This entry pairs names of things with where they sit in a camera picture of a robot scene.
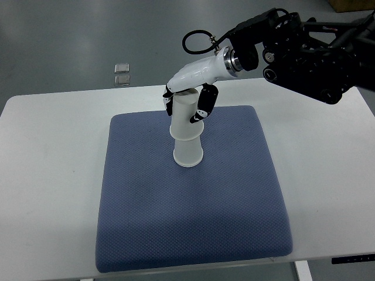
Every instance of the robotic hand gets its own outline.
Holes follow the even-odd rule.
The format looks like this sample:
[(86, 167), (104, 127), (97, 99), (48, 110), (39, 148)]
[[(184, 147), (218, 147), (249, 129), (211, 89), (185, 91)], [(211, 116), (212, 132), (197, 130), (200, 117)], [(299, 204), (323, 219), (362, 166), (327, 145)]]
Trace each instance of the robotic hand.
[[(339, 102), (342, 94), (355, 85), (374, 91), (374, 14), (352, 23), (316, 22), (315, 18), (301, 22), (298, 13), (274, 8), (239, 23), (218, 41), (205, 30), (189, 32), (182, 40), (186, 52), (215, 50), (215, 56), (187, 64), (169, 80), (163, 95), (167, 113), (172, 115), (174, 93), (202, 85), (198, 110), (190, 122), (209, 116), (219, 93), (213, 83), (234, 79), (241, 70), (256, 69), (258, 43), (263, 43), (262, 57), (269, 64), (263, 71), (268, 82), (327, 104)], [(333, 33), (336, 38), (325, 43), (310, 37), (311, 32)], [(202, 51), (189, 50), (186, 39), (197, 33), (210, 36), (212, 46)], [(219, 44), (226, 38), (232, 47), (220, 49)]]

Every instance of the blue cushion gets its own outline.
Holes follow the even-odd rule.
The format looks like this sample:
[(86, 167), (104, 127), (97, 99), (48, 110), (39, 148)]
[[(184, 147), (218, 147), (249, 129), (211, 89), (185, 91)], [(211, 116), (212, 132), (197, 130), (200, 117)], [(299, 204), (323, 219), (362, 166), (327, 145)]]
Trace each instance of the blue cushion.
[(173, 159), (164, 111), (114, 116), (97, 229), (100, 272), (284, 256), (288, 214), (253, 107), (204, 120), (204, 156)]

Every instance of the robot finger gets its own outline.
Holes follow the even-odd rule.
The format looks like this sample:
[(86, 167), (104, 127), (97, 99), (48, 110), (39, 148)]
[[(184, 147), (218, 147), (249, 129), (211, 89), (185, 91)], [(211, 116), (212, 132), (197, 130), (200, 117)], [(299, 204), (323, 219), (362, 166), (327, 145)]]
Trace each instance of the robot finger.
[(218, 94), (219, 91), (216, 86), (203, 84), (203, 89), (200, 92), (198, 99), (198, 109), (194, 116), (191, 117), (190, 123), (201, 121), (211, 114)]
[(172, 115), (172, 105), (173, 105), (173, 93), (168, 90), (167, 87), (165, 87), (165, 91), (163, 94), (163, 102), (164, 102), (164, 107), (166, 109), (166, 113), (168, 116)]

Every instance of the concrete floor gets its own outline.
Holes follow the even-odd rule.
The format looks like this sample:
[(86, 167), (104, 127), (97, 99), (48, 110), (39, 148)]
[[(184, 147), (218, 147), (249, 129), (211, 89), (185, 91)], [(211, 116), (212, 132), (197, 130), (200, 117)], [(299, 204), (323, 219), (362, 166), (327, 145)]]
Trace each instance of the concrete floor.
[[(369, 12), (335, 13), (326, 0), (49, 0), (0, 2), (0, 113), (14, 95), (114, 87), (114, 65), (130, 64), (130, 86), (165, 84), (202, 56), (186, 54), (182, 37), (206, 29), (220, 37), (270, 8), (302, 20), (349, 22)], [(205, 37), (189, 41), (193, 49)], [(265, 63), (243, 78), (262, 77)], [(375, 94), (361, 90), (375, 112)], [(314, 281), (374, 280), (375, 263), (309, 261)], [(116, 280), (297, 280), (293, 264), (170, 273)]]

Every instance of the white table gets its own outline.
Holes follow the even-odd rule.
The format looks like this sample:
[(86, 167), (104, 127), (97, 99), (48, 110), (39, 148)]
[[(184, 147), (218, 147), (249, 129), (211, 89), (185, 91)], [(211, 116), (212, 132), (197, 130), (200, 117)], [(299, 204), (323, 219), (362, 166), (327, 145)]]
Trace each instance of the white table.
[[(216, 85), (217, 106), (252, 105), (257, 111), (294, 250), (274, 261), (126, 275), (374, 253), (375, 117), (358, 90), (327, 105), (263, 79)], [(110, 120), (125, 112), (163, 110), (163, 88), (24, 95), (8, 101), (0, 117), (1, 280), (108, 276), (95, 267), (95, 242)]]

